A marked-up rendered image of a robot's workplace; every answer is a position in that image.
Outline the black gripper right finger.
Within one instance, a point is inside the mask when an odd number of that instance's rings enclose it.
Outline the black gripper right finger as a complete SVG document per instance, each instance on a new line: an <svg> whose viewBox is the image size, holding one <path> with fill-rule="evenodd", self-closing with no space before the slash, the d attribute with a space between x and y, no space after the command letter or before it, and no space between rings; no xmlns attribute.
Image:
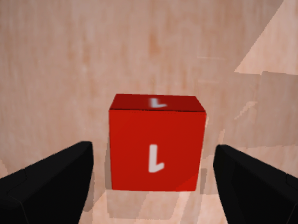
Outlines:
<svg viewBox="0 0 298 224"><path fill-rule="evenodd" d="M298 177L222 144L213 172L227 224L298 224Z"/></svg>

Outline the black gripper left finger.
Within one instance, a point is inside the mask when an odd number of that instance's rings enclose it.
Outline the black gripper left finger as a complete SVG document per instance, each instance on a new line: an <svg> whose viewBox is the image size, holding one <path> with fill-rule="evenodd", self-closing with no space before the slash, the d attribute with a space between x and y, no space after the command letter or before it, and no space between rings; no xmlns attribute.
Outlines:
<svg viewBox="0 0 298 224"><path fill-rule="evenodd" d="M0 179L0 224L78 224L93 173L92 141Z"/></svg>

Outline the red block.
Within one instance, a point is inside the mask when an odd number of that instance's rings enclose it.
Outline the red block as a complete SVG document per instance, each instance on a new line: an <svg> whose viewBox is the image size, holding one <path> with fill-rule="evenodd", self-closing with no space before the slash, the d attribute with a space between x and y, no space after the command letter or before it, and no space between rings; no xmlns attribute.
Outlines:
<svg viewBox="0 0 298 224"><path fill-rule="evenodd" d="M112 189L196 192L206 115L196 96L116 93L109 108Z"/></svg>

